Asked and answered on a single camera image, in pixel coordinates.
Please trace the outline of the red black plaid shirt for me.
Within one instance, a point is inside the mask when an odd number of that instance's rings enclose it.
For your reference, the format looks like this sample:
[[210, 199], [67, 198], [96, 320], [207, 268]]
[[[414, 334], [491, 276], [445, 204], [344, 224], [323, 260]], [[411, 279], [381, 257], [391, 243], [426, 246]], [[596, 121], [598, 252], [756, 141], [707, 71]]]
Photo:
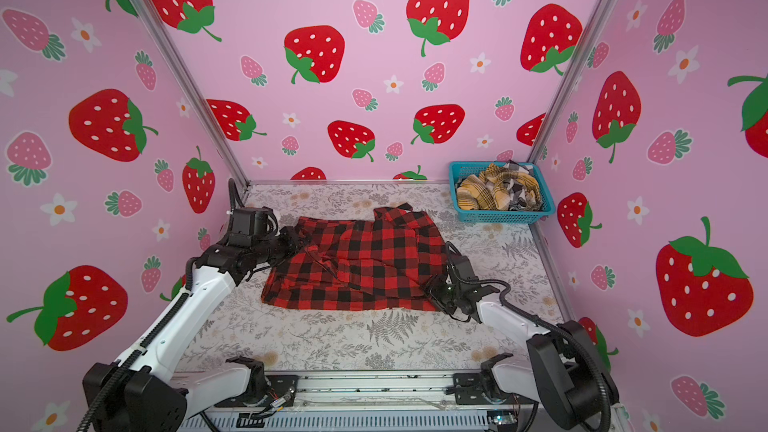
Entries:
[[409, 204], [380, 207], [371, 220], [300, 217], [305, 242], [273, 268], [261, 293], [292, 310], [436, 309], [423, 287], [444, 272], [446, 243], [433, 220]]

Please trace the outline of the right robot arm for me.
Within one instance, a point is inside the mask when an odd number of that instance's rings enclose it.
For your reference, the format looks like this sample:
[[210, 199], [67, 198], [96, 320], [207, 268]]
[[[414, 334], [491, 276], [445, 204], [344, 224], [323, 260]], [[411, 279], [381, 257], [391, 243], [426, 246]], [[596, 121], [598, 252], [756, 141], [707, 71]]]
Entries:
[[444, 271], [423, 290], [451, 319], [487, 326], [526, 350], [523, 357], [501, 353], [482, 362], [476, 373], [455, 375], [448, 391], [457, 403], [528, 401], [531, 410], [518, 420], [519, 430], [527, 430], [539, 410], [565, 430], [611, 429], [619, 391], [582, 324], [553, 324], [511, 304], [510, 284], [478, 278], [470, 259], [453, 244], [446, 247]]

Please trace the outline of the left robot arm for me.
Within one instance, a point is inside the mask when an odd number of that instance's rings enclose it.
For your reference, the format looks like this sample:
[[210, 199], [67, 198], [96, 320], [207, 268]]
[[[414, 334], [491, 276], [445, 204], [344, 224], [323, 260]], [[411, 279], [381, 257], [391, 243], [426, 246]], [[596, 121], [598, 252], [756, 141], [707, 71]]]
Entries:
[[176, 373], [208, 317], [242, 282], [289, 262], [304, 244], [295, 228], [280, 227], [270, 208], [230, 212], [223, 238], [185, 267], [186, 282], [155, 322], [110, 364], [83, 378], [88, 409], [81, 431], [176, 431], [210, 407], [240, 398], [274, 399], [264, 365], [236, 357], [208, 372]]

